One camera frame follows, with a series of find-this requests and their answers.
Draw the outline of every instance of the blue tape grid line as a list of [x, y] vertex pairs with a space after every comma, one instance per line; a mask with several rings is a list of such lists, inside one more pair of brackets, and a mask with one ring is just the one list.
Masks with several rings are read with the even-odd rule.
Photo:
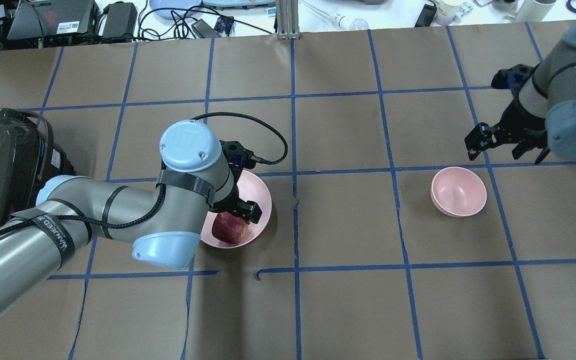
[[[560, 161], [560, 162], [542, 162], [539, 165], [532, 164], [532, 162], [517, 162], [517, 163], [500, 163], [490, 164], [493, 169], [496, 168], [514, 168], [514, 167], [551, 167], [551, 166], [576, 166], [576, 161]], [[448, 165], [430, 165], [430, 166], [396, 166], [395, 171], [438, 171], [446, 167], [463, 167], [466, 169], [487, 169], [487, 164], [448, 164]], [[390, 168], [350, 168], [340, 170], [301, 170], [296, 171], [297, 176], [303, 175], [327, 175], [327, 174], [360, 174], [360, 173], [388, 173]], [[260, 178], [270, 178], [274, 176], [292, 176], [293, 171], [280, 171], [280, 172], [258, 172], [256, 175]], [[156, 177], [139, 177], [139, 178], [111, 178], [106, 180], [108, 183], [145, 183], [155, 182]]]
[[[208, 75], [206, 76], [206, 97], [205, 97], [205, 112], [208, 112], [208, 105], [210, 104], [210, 82], [211, 78], [213, 77], [213, 53], [215, 52], [215, 38], [210, 39], [210, 53], [208, 55]], [[208, 121], [207, 118], [203, 119], [203, 122], [206, 123]], [[187, 317], [186, 317], [186, 326], [188, 331], [185, 333], [185, 340], [183, 342], [183, 350], [181, 353], [181, 360], [186, 360], [186, 350], [188, 348], [187, 340], [188, 340], [188, 333], [190, 333], [190, 304], [192, 300], [192, 292], [193, 292], [193, 277], [195, 272], [195, 259], [193, 258], [190, 262], [190, 272], [188, 275], [188, 282], [185, 288], [185, 307], [187, 308]]]
[[534, 47], [534, 50], [537, 53], [537, 57], [539, 58], [539, 61], [540, 62], [544, 61], [544, 57], [542, 56], [542, 52], [539, 51], [539, 45], [537, 45], [537, 41], [535, 40], [535, 36], [533, 35], [533, 30], [530, 28], [530, 24], [527, 22], [524, 22], [524, 24], [526, 25], [526, 30], [528, 31], [528, 36], [530, 37], [530, 41], [532, 42], [532, 46]]
[[[562, 265], [576, 264], [576, 259], [535, 259], [517, 260], [519, 266], [531, 265]], [[459, 268], [485, 268], [485, 267], [512, 267], [515, 262], [506, 261], [474, 261], [474, 262], [429, 262], [419, 264], [373, 264], [373, 265], [345, 265], [345, 266], [307, 266], [299, 268], [299, 272], [331, 272], [331, 271], [390, 271], [410, 269], [459, 269]], [[261, 274], [281, 274], [294, 272], [294, 268], [265, 268], [254, 274], [256, 280], [261, 280]]]
[[59, 55], [57, 57], [57, 62], [54, 64], [54, 70], [52, 71], [52, 76], [50, 76], [50, 82], [48, 83], [48, 90], [46, 91], [46, 96], [43, 98], [41, 103], [41, 109], [39, 114], [43, 115], [46, 111], [46, 104], [48, 104], [48, 98], [50, 98], [50, 91], [53, 89], [53, 84], [55, 84], [55, 78], [57, 78], [57, 71], [59, 71], [59, 64], [62, 63], [62, 57], [64, 56], [64, 47], [59, 48]]
[[406, 284], [408, 291], [408, 300], [410, 303], [410, 315], [412, 319], [412, 326], [414, 332], [414, 343], [416, 345], [416, 356], [419, 360], [424, 360], [424, 354], [421, 348], [421, 337], [419, 335], [419, 322], [417, 318], [417, 306], [415, 304], [415, 293], [412, 284], [412, 274], [410, 273], [410, 261], [408, 251], [406, 250], [406, 243], [404, 241], [404, 234], [402, 228], [402, 217], [400, 209], [400, 195], [397, 186], [397, 175], [395, 171], [395, 162], [393, 159], [393, 151], [391, 150], [391, 137], [388, 131], [388, 122], [386, 121], [386, 106], [384, 105], [384, 92], [382, 91], [382, 79], [379, 73], [379, 64], [377, 62], [377, 54], [375, 53], [375, 44], [373, 42], [373, 34], [370, 30], [367, 31], [368, 42], [370, 43], [370, 53], [372, 54], [372, 63], [374, 65], [375, 78], [377, 80], [377, 91], [379, 92], [379, 107], [381, 108], [381, 122], [383, 126], [383, 133], [386, 139], [386, 151], [388, 153], [388, 161], [390, 164], [390, 177], [392, 178], [392, 192], [395, 199], [397, 225], [399, 228], [399, 241], [401, 243], [401, 253], [403, 255], [404, 266], [406, 270]]
[[108, 171], [105, 173], [105, 179], [110, 180], [110, 173], [113, 171], [113, 163], [115, 161], [115, 153], [117, 152], [117, 142], [119, 141], [119, 132], [122, 128], [122, 121], [124, 120], [124, 110], [126, 110], [126, 100], [128, 99], [128, 90], [130, 89], [130, 81], [133, 77], [133, 70], [135, 69], [135, 60], [137, 59], [137, 42], [134, 43], [132, 49], [132, 59], [130, 60], [130, 69], [128, 70], [128, 79], [126, 86], [123, 90], [123, 100], [121, 101], [121, 109], [119, 110], [119, 119], [117, 120], [117, 129], [114, 132], [114, 141], [112, 141], [112, 150], [110, 151], [110, 161], [108, 161]]
[[77, 332], [75, 332], [75, 338], [72, 341], [72, 347], [70, 348], [70, 353], [68, 354], [68, 360], [73, 360], [73, 357], [75, 356], [75, 346], [77, 345], [77, 339], [80, 336], [80, 330], [82, 328], [82, 318], [84, 316], [84, 306], [86, 305], [86, 295], [88, 293], [90, 269], [92, 269], [92, 260], [95, 257], [95, 248], [97, 248], [96, 237], [92, 240], [92, 244], [90, 244], [90, 253], [88, 255], [88, 262], [86, 265], [86, 275], [84, 275], [84, 294], [81, 301], [81, 310], [79, 311], [79, 319], [77, 321]]
[[292, 196], [297, 199], [292, 210], [292, 236], [294, 240], [294, 317], [296, 358], [302, 360], [302, 292], [299, 264], [299, 200], [297, 198], [297, 75], [295, 74], [295, 39], [290, 39], [290, 132], [292, 135]]
[[[450, 47], [452, 48], [452, 53], [454, 55], [455, 61], [457, 62], [457, 69], [459, 71], [459, 76], [461, 77], [461, 82], [466, 93], [466, 99], [468, 100], [468, 106], [470, 107], [470, 112], [472, 114], [472, 120], [477, 125], [479, 122], [477, 120], [477, 114], [473, 106], [473, 100], [471, 99], [470, 90], [467, 88], [466, 76], [464, 76], [464, 69], [462, 69], [462, 64], [459, 60], [459, 54], [457, 53], [457, 47], [455, 46], [455, 40], [453, 39], [453, 34], [449, 27], [446, 27], [446, 32], [448, 34], [448, 39], [450, 40]], [[492, 183], [492, 189], [494, 192], [494, 198], [496, 204], [499, 208], [499, 214], [501, 216], [501, 221], [503, 224], [503, 231], [505, 232], [505, 237], [508, 242], [508, 248], [510, 250], [510, 256], [512, 257], [512, 263], [514, 264], [514, 271], [517, 276], [517, 282], [519, 284], [519, 291], [521, 291], [521, 298], [523, 299], [523, 305], [525, 306], [526, 317], [528, 317], [528, 324], [530, 325], [530, 331], [532, 332], [532, 337], [534, 340], [535, 348], [537, 350], [537, 356], [540, 359], [544, 358], [544, 351], [542, 350], [542, 344], [539, 340], [539, 334], [537, 333], [537, 326], [535, 325], [535, 319], [533, 317], [533, 312], [531, 310], [530, 301], [528, 300], [528, 293], [526, 292], [526, 285], [524, 284], [524, 277], [522, 275], [519, 263], [517, 262], [517, 253], [515, 252], [515, 246], [513, 244], [513, 239], [510, 234], [510, 227], [508, 226], [508, 221], [506, 219], [506, 213], [504, 211], [504, 206], [501, 202], [501, 196], [499, 194], [499, 189], [497, 187], [497, 182], [495, 180], [495, 174], [493, 168], [490, 164], [490, 159], [488, 153], [484, 153], [484, 159], [486, 160], [486, 167], [488, 174], [490, 176], [490, 182]]]
[[[492, 89], [490, 86], [473, 86], [469, 90], [486, 90]], [[419, 89], [387, 89], [383, 94], [403, 94], [410, 92], [444, 92], [444, 91], [463, 91], [462, 87], [452, 88], [419, 88]], [[228, 101], [254, 101], [254, 100], [276, 100], [276, 99], [301, 99], [301, 98], [331, 98], [336, 96], [360, 96], [360, 95], [377, 95], [378, 91], [351, 91], [351, 92], [331, 92], [331, 93], [302, 93], [290, 95], [272, 95], [272, 96], [243, 96], [243, 97], [223, 97], [194, 98], [184, 100], [163, 100], [163, 101], [140, 101], [140, 102], [116, 102], [110, 104], [91, 104], [91, 105], [69, 105], [69, 106], [46, 106], [46, 107], [27, 107], [20, 110], [39, 111], [39, 110], [77, 110], [77, 109], [100, 109], [100, 108], [118, 108], [118, 107], [148, 107], [150, 105], [174, 105], [174, 104], [201, 104], [201, 103], [224, 103]]]

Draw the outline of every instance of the pink bowl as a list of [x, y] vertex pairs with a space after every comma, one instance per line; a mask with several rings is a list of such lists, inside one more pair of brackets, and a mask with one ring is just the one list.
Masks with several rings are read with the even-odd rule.
[[261, 180], [261, 178], [259, 178], [259, 176], [244, 170], [237, 182], [237, 187], [239, 188], [239, 197], [243, 201], [252, 200], [258, 203], [259, 208], [261, 208], [262, 211], [259, 223], [251, 222], [244, 238], [241, 239], [238, 244], [230, 244], [213, 236], [213, 223], [215, 222], [217, 214], [214, 212], [208, 212], [208, 216], [206, 216], [206, 221], [203, 223], [203, 228], [201, 230], [202, 242], [220, 249], [239, 248], [240, 246], [244, 246], [256, 239], [268, 225], [270, 212], [272, 212], [273, 208], [273, 202], [270, 198], [270, 191], [268, 191], [266, 184]]
[[441, 169], [432, 179], [430, 198], [440, 212], [455, 218], [480, 212], [488, 194], [482, 179], [467, 168]]

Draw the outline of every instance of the white desk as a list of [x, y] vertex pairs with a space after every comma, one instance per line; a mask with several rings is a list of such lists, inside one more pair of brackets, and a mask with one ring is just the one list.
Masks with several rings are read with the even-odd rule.
[[[137, 6], [137, 11], [141, 11], [146, 0], [124, 0], [132, 2]], [[100, 9], [106, 5], [114, 3], [116, 0], [98, 0]], [[327, 12], [343, 14], [350, 18], [363, 18], [370, 25], [370, 29], [384, 28], [411, 28], [421, 12], [426, 0], [385, 0], [380, 5], [366, 5], [357, 0], [309, 0], [309, 2]], [[466, 0], [473, 5], [474, 9], [467, 14], [461, 23], [452, 25], [477, 25], [477, 24], [500, 24], [510, 23], [510, 19], [505, 18], [507, 13], [499, 11], [492, 5], [478, 7], [473, 0]], [[270, 32], [274, 30], [275, 18], [266, 14], [267, 6], [259, 6], [252, 9], [224, 9], [218, 10], [220, 13], [233, 16], [235, 19], [256, 25]], [[201, 14], [200, 16], [211, 26], [217, 21], [216, 15]], [[557, 0], [553, 8], [544, 18], [544, 21], [574, 20], [576, 14], [566, 9], [566, 0]], [[164, 32], [173, 25], [172, 20], [165, 20], [149, 15], [143, 23], [144, 28], [153, 28], [158, 32]], [[328, 21], [323, 20], [305, 6], [299, 6], [299, 30], [300, 32], [334, 32], [334, 28]], [[242, 23], [237, 23], [234, 27], [234, 36], [262, 35], [260, 30], [252, 29]]]

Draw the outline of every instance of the red apple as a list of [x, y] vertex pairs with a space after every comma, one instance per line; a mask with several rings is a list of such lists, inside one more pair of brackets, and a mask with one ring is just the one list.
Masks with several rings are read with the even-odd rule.
[[248, 227], [246, 220], [220, 212], [212, 223], [212, 235], [224, 243], [236, 245], [242, 241]]

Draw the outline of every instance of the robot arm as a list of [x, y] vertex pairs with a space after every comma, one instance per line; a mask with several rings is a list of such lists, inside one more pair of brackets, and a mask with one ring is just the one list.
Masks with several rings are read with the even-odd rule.
[[[251, 118], [228, 112], [195, 119], [215, 115]], [[12, 214], [0, 228], [0, 316], [94, 237], [132, 243], [134, 259], [179, 271], [195, 255], [208, 211], [259, 221], [261, 210], [239, 198], [236, 184], [244, 167], [286, 157], [285, 139], [267, 127], [284, 143], [277, 161], [256, 157], [236, 141], [219, 141], [201, 121], [175, 123], [159, 143], [162, 171], [155, 191], [83, 176], [51, 178], [35, 207]]]
[[488, 149], [517, 144], [512, 157], [542, 149], [539, 164], [553, 150], [576, 160], [576, 23], [537, 67], [500, 70], [491, 86], [510, 89], [512, 102], [494, 126], [479, 123], [464, 139], [474, 160]]

